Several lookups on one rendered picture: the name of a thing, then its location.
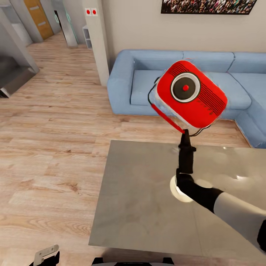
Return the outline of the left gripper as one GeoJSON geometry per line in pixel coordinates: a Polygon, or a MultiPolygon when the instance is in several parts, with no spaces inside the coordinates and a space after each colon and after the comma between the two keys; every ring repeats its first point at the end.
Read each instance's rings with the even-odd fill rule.
{"type": "Polygon", "coordinates": [[[49,257],[45,259],[40,265],[38,266],[56,266],[59,263],[59,255],[60,252],[56,254],[56,256],[49,257]]]}

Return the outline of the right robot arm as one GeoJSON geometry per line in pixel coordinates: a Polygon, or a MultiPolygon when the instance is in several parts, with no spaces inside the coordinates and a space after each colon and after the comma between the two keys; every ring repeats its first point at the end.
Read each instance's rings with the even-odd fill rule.
{"type": "Polygon", "coordinates": [[[175,146],[170,148],[171,154],[179,156],[176,186],[181,192],[229,224],[266,256],[266,211],[214,188],[208,181],[194,181],[189,174],[193,173],[196,148],[190,144],[188,129],[184,130],[185,134],[182,134],[178,148],[175,146]]]}

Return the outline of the radio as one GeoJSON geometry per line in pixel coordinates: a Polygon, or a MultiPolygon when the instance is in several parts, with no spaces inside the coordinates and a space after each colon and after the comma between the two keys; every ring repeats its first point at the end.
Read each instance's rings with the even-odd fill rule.
{"type": "MultiPolygon", "coordinates": [[[[152,89],[156,87],[157,99],[186,125],[200,131],[210,127],[227,106],[224,92],[186,60],[174,63],[154,84],[152,89]]],[[[185,134],[155,104],[149,103],[162,118],[185,134]]]]}

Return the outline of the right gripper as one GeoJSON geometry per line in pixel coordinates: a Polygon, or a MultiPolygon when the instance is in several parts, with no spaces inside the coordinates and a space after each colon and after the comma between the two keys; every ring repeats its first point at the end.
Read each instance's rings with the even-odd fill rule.
{"type": "Polygon", "coordinates": [[[190,135],[188,129],[184,129],[185,134],[182,134],[181,142],[178,145],[181,148],[179,154],[179,163],[184,165],[193,165],[194,163],[194,152],[196,152],[196,148],[192,147],[190,144],[190,135]]]}

